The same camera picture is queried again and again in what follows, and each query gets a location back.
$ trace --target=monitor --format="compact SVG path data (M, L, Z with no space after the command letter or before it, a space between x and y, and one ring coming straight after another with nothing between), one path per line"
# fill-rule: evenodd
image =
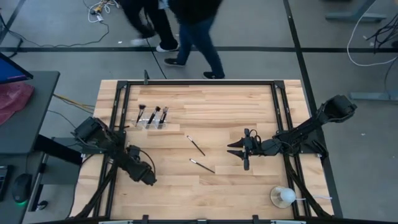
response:
M0 53L0 84L32 79L33 75Z

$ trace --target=person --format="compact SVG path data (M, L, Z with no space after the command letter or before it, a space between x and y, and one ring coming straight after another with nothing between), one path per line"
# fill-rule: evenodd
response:
M167 58L166 65L182 67L188 60L194 45L210 64L211 72L204 72L204 78L224 78L224 70L210 37L222 0L168 0L170 10L180 24L180 52L177 58Z
M178 42L174 39L166 12L164 9L159 9L159 0L120 0L119 3L128 21L140 33L138 39L131 40L132 45L147 45L147 41L158 33L160 44L156 47L156 51L170 52L178 50ZM142 8L151 19L154 29L142 23L139 15Z

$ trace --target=sneaker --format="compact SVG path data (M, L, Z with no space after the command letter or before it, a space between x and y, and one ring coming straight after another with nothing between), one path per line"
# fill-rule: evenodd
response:
M174 48L174 49L165 50L165 49L163 49L160 45L158 45L158 46L156 47L156 51L159 52L159 53L166 53L166 52L176 51L176 50L178 50L178 48L180 48L179 45L177 45L177 47Z
M184 67L185 65L180 64L177 62L177 59L175 58L167 58L164 60L164 63L168 66L176 66L176 67Z
M204 79L224 79L225 75L223 77L217 77L213 72L203 72L203 78Z
M130 44L135 46L135 47L142 47L142 46L147 46L148 45L148 41L150 41L150 38L137 38L134 40L130 41Z

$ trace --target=gray floor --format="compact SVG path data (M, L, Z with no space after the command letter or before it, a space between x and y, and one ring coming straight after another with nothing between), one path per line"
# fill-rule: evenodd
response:
M19 0L0 0L2 14L7 21ZM97 0L85 0L87 4ZM346 47L354 24L328 22L327 12L350 10L363 0L330 2L319 0L290 0L298 37L302 47ZM389 18L398 7L392 0L376 1L371 12L384 13ZM129 47L129 40L137 35L114 7L105 14L110 34L102 42L84 47ZM172 29L178 25L169 13ZM353 38L352 47L370 47L363 36L370 36L385 24L361 24ZM11 29L43 44L74 44L97 40L106 32L101 24L87 21L86 8L81 0L28 0L16 17ZM225 0L212 30L216 46L293 47L285 9L280 0ZM1 47L12 47L16 39L9 34ZM24 43L24 47L36 47ZM175 53L155 54L161 62ZM241 79L301 79L295 53L288 52L220 52L228 78ZM382 62L394 54L353 54L361 63ZM350 91L383 91L383 77L388 65L357 67L344 53L304 53L308 75L317 105L333 95L347 95ZM143 70L151 78L163 78L150 52L42 52L20 53L14 61L27 70L58 70L61 77L55 90L71 99L94 104L100 81L103 79L142 78ZM199 78L208 65L198 52L193 52L183 69L167 68L168 78ZM394 66L388 88L398 88L398 65ZM324 128L326 144L346 218L398 221L398 153L395 138L398 134L398 106L394 103L356 101L358 112L343 124L328 124ZM88 114L54 99L52 110L63 113L74 124ZM68 137L72 127L61 117L49 113L41 133L46 136ZM47 210L47 220L65 218L72 203L73 186L50 186L43 198L54 200ZM39 221L28 214L26 222Z

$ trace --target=makeup brush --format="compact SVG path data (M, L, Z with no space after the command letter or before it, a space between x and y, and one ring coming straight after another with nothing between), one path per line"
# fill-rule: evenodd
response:
M206 170L208 170L208 171L210 171L210 172L216 174L216 172L214 172L214 171L212 171L211 169L205 167L204 165L200 164L199 162L194 161L193 159L189 159L189 160L190 160L191 162L193 162L194 164L196 164L196 165L198 165L198 166L200 166L200 167L202 167L202 168L205 168Z
M167 115L167 111L168 110L169 110L168 107L163 108L163 113L162 113L162 116L160 117L160 121L159 121L159 129L162 129L163 125L161 125L161 124L164 123L164 120L166 119L166 115Z
M152 115L151 115L150 118L149 118L149 121L148 121L148 123L147 123L146 129L149 128L151 122L152 122L152 121L154 120L154 118L155 118L156 113L159 112L159 111L160 111L160 107L156 106L154 112L152 113Z
M138 121L141 119L142 114L144 114L144 110L145 107L147 107L146 105L139 105L139 113L138 113L138 117L137 117L137 122L136 122L136 126L138 124Z
M204 156L206 156L205 153L199 148L199 146L193 141L193 139L192 139L190 136L187 136L187 138L188 138L189 140L191 140L192 144L193 144Z

